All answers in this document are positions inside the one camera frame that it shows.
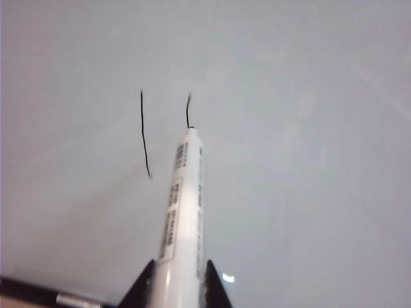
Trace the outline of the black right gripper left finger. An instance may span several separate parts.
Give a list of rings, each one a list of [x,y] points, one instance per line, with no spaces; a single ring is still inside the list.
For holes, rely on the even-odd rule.
[[[126,295],[121,299],[118,307],[146,307],[146,300],[155,265],[156,261],[154,259],[148,262]]]

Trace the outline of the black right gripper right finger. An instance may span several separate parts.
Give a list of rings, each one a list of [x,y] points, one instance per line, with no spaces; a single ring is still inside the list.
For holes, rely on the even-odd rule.
[[[218,276],[214,263],[209,259],[205,269],[205,307],[207,308],[233,308],[228,294]]]

